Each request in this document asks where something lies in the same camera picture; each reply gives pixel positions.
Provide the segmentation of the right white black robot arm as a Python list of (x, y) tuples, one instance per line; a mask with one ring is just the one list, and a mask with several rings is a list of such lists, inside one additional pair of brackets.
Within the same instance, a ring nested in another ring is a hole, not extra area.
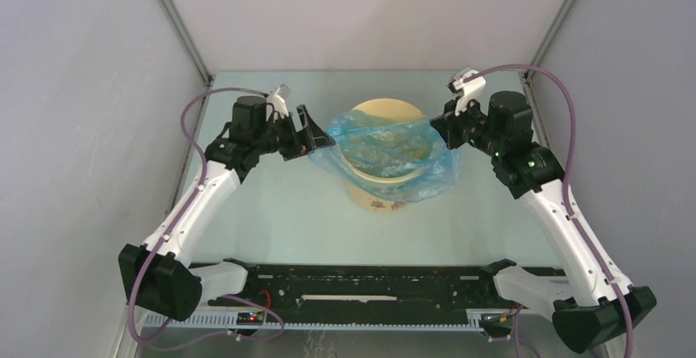
[(499, 260), (483, 268), (478, 298), (489, 307), (512, 301), (531, 309), (583, 354), (627, 335), (657, 299), (649, 287), (636, 287), (602, 247), (556, 156), (533, 140), (532, 124), (533, 109), (513, 91), (492, 95), (488, 112), (475, 99), (453, 99), (430, 121), (448, 149), (471, 145), (490, 157), (497, 180), (537, 219), (567, 279), (549, 282)]

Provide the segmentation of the blue plastic trash bag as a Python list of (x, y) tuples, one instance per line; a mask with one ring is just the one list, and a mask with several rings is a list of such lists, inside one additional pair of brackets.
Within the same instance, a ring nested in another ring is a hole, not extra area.
[(327, 133), (336, 144), (310, 160), (379, 199), (420, 202), (459, 180), (460, 155), (426, 117), (397, 122), (351, 110), (331, 120)]

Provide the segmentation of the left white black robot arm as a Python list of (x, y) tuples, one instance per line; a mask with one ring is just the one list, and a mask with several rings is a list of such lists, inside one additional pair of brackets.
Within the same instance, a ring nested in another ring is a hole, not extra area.
[(225, 295), (238, 305), (256, 302), (259, 283), (245, 266), (222, 261), (191, 268), (192, 255), (213, 216), (262, 156), (290, 161), (335, 145), (304, 105), (296, 113), (298, 126), (279, 94), (245, 95), (233, 103), (231, 120), (198, 151), (199, 175), (172, 213), (142, 244), (127, 244), (118, 256), (130, 315), (140, 307), (183, 321), (200, 303)]

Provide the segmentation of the yellow cartoon trash bin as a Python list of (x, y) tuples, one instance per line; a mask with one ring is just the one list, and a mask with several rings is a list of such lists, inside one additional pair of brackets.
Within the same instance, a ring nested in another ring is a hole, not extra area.
[(407, 184), (419, 177), (433, 145), (419, 135), (424, 114), (399, 99), (371, 99), (347, 114), (341, 161), (352, 180), (349, 197), (372, 213), (393, 213), (412, 196)]

